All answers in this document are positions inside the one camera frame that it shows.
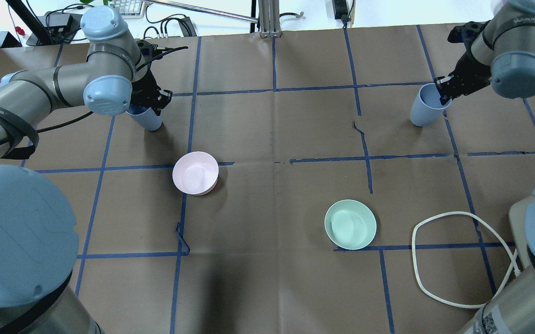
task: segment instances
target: white cable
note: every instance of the white cable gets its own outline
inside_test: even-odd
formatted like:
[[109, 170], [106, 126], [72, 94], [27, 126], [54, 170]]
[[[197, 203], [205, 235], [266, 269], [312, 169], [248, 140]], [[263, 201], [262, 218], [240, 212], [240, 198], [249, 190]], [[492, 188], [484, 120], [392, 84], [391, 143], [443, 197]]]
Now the white cable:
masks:
[[480, 222], [483, 226], [485, 226], [488, 230], [490, 230], [490, 232], [492, 232], [492, 234], [494, 234], [495, 237], [498, 238], [498, 241], [500, 241], [500, 243], [503, 245], [504, 249], [509, 254], [509, 258], [511, 259], [511, 264], [509, 265], [509, 269], [507, 270], [507, 273], [504, 276], [504, 279], [503, 279], [502, 283], [498, 287], [498, 290], [496, 290], [496, 294], [494, 294], [494, 296], [499, 294], [503, 290], [505, 285], [507, 285], [507, 281], [509, 280], [509, 277], [511, 276], [511, 271], [512, 270], [514, 270], [515, 276], [518, 276], [521, 273], [521, 270], [517, 266], [517, 262], [516, 262], [517, 250], [515, 250], [514, 253], [511, 252], [511, 249], [509, 249], [509, 246], [507, 246], [507, 243], [504, 241], [504, 239], [502, 237], [500, 237], [500, 235], [498, 235], [498, 233], [496, 233], [496, 231], [492, 228], [492, 226], [488, 225], [486, 222], [481, 220], [481, 218], [479, 218], [478, 216], [476, 216], [473, 213], [469, 213], [469, 212], [465, 212], [465, 211], [453, 211], [453, 212], [437, 214], [436, 216], [433, 216], [433, 217], [430, 217], [430, 218], [428, 218], [426, 220], [423, 220], [418, 225], [416, 225], [416, 227], [414, 227], [414, 231], [412, 232], [412, 261], [413, 261], [413, 265], [414, 265], [414, 274], [416, 275], [416, 281], [418, 282], [418, 286], [420, 287], [420, 289], [422, 289], [422, 291], [425, 294], [427, 294], [432, 299], [435, 299], [435, 300], [437, 300], [437, 301], [439, 301], [439, 302], [441, 302], [443, 304], [447, 304], [449, 306], [454, 306], [454, 307], [460, 307], [460, 308], [482, 308], [484, 306], [484, 304], [467, 305], [467, 304], [459, 304], [459, 303], [456, 303], [456, 302], [450, 302], [448, 300], [444, 300], [443, 298], [440, 298], [439, 296], [436, 296], [432, 292], [426, 290], [426, 288], [424, 288], [424, 285], [422, 285], [422, 281], [420, 280], [420, 273], [418, 272], [418, 261], [416, 260], [416, 233], [418, 232], [418, 229], [421, 226], [423, 226], [424, 224], [427, 224], [427, 223], [429, 223], [429, 222], [431, 222], [431, 221], [433, 221], [435, 219], [446, 217], [446, 216], [454, 216], [454, 215], [469, 216], [471, 218], [474, 218], [478, 222]]

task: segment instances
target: white sticker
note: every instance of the white sticker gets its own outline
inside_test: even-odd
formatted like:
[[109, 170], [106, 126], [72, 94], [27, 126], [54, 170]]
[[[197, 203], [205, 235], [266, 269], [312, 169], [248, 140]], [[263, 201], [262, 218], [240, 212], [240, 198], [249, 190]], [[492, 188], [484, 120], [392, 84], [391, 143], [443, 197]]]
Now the white sticker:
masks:
[[513, 334], [507, 324], [504, 323], [503, 315], [500, 314], [498, 305], [482, 317], [482, 323], [488, 334]]

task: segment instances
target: white floor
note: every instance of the white floor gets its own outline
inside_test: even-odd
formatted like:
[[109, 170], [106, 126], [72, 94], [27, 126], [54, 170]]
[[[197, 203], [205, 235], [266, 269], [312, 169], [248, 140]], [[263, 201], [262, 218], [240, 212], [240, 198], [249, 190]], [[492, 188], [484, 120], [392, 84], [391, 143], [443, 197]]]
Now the white floor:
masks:
[[[378, 27], [402, 25], [427, 25], [433, 23], [460, 23], [467, 21], [486, 21], [492, 19], [505, 0], [356, 0], [355, 16], [352, 27]], [[63, 8], [77, 0], [31, 0], [30, 4], [37, 15], [44, 15], [47, 11]], [[239, 15], [250, 16], [250, 0], [182, 0], [187, 4], [218, 9]], [[102, 0], [95, 0], [93, 5], [99, 6]], [[283, 17], [282, 30], [320, 30], [342, 26], [339, 20], [333, 18], [331, 0], [283, 0], [280, 2], [280, 12], [304, 12], [301, 19]], [[85, 10], [72, 11], [83, 13]], [[225, 19], [207, 13], [196, 13], [183, 9], [171, 8], [153, 4], [148, 9], [151, 21], [157, 21], [173, 13], [184, 13], [191, 17], [195, 30], [200, 36], [216, 34], [242, 34], [249, 32], [250, 25], [243, 21]], [[26, 25], [12, 11], [17, 26], [30, 34]], [[136, 38], [142, 38], [144, 29], [150, 26], [145, 19], [128, 19], [129, 28]], [[9, 17], [7, 3], [0, 0], [0, 31], [9, 30], [12, 33], [13, 23]], [[155, 32], [148, 32], [148, 36], [155, 36]], [[172, 21], [169, 24], [169, 36], [180, 36], [180, 28]], [[79, 32], [76, 38], [82, 38]]]

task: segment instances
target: metal pole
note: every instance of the metal pole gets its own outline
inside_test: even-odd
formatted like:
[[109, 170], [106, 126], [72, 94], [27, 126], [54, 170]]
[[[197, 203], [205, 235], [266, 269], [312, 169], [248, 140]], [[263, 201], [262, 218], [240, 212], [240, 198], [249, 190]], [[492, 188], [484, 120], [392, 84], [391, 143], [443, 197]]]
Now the metal pole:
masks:
[[42, 45], [53, 45], [53, 40], [45, 27], [40, 21], [32, 16], [32, 13], [26, 8], [22, 0], [6, 0], [11, 9], [26, 23], [26, 26], [34, 33]]
[[223, 11], [217, 11], [216, 9], [181, 4], [179, 2], [174, 2], [174, 1], [146, 0], [146, 2], [152, 2], [154, 4], [161, 4], [161, 5], [171, 6], [171, 7], [180, 8], [180, 9], [187, 9], [189, 11], [195, 11], [195, 12], [200, 12], [200, 13], [210, 13], [212, 15], [228, 17], [229, 19], [238, 19], [239, 21], [244, 21], [244, 22], [257, 23], [257, 19], [255, 17], [248, 17], [248, 16], [243, 16], [243, 15], [238, 15], [237, 13], [227, 13]]

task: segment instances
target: black pole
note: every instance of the black pole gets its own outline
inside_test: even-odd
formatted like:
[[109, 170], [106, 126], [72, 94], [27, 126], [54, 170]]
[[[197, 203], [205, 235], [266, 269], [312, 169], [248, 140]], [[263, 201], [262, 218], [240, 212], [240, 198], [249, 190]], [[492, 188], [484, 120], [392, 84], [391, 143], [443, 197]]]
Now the black pole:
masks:
[[[255, 17], [257, 13], [257, 0], [251, 0], [251, 17]], [[255, 32], [255, 23], [251, 23], [250, 33]]]
[[26, 23], [26, 26], [34, 33], [36, 38], [39, 39], [41, 45], [53, 45], [53, 40], [49, 32], [43, 27], [40, 21], [32, 16], [32, 13], [28, 11], [28, 8], [24, 5], [22, 0], [6, 0], [11, 9], [17, 13], [17, 15]]

